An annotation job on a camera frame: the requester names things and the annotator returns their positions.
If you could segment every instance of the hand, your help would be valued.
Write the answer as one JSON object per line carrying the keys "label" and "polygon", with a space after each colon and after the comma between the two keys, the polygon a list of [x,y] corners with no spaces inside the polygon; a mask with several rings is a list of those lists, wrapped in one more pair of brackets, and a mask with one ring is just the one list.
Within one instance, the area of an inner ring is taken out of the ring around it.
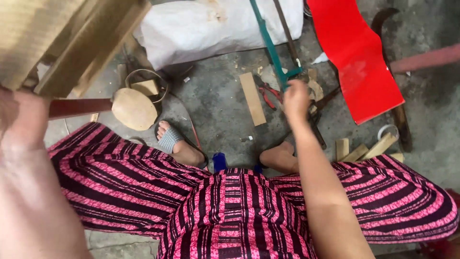
{"label": "hand", "polygon": [[0,86],[0,158],[45,149],[49,101]]}
{"label": "hand", "polygon": [[301,80],[291,80],[290,87],[284,93],[284,111],[291,128],[298,124],[305,124],[310,107],[308,85]]}

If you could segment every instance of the white sack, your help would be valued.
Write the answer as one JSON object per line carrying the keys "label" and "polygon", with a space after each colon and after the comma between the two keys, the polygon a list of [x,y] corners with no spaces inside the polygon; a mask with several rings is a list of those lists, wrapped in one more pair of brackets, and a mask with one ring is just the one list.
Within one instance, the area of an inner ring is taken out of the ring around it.
{"label": "white sack", "polygon": [[[300,38],[303,1],[279,0],[293,39]],[[275,45],[287,42],[272,0],[257,0]],[[216,54],[265,47],[249,0],[176,1],[153,6],[141,23],[155,69]]]}

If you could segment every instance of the pliers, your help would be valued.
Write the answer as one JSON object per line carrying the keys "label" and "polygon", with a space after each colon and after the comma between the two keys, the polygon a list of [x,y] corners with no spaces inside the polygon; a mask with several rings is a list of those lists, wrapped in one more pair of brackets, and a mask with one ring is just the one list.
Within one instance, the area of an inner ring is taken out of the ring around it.
{"label": "pliers", "polygon": [[256,83],[257,87],[259,88],[259,92],[262,94],[264,101],[268,104],[268,106],[276,111],[276,107],[273,105],[273,103],[268,99],[267,94],[265,93],[265,90],[269,90],[275,97],[280,101],[281,104],[283,104],[283,97],[281,96],[280,91],[276,91],[272,87],[270,87],[269,84],[265,83],[262,81],[262,79],[258,75],[254,75],[254,82]]}

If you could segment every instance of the foot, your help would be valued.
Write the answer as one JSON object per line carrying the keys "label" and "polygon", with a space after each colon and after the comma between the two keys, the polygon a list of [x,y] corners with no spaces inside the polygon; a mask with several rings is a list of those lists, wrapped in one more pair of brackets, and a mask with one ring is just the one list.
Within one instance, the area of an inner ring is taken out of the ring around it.
{"label": "foot", "polygon": [[[167,121],[160,121],[157,131],[157,138],[160,140],[170,127]],[[185,140],[180,140],[174,144],[171,156],[181,164],[199,166],[204,162],[204,155],[196,148],[189,145]]]}
{"label": "foot", "polygon": [[260,162],[283,174],[299,172],[299,163],[294,154],[294,146],[284,141],[281,145],[265,150],[260,154]]}

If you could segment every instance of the person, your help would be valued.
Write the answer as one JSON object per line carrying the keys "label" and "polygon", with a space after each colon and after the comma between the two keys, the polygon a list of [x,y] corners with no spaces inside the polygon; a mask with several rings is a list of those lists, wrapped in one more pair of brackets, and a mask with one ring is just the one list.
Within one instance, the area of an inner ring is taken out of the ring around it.
{"label": "person", "polygon": [[[166,154],[99,123],[46,150],[47,101],[1,89],[0,258],[90,258],[84,228],[160,239],[158,258],[222,259],[373,258],[368,243],[456,230],[452,198],[392,157],[329,163],[306,121],[307,87],[289,83],[298,158],[289,142],[264,151],[261,162],[286,174],[273,178],[212,174],[184,140]],[[162,121],[157,137],[171,131]]]}

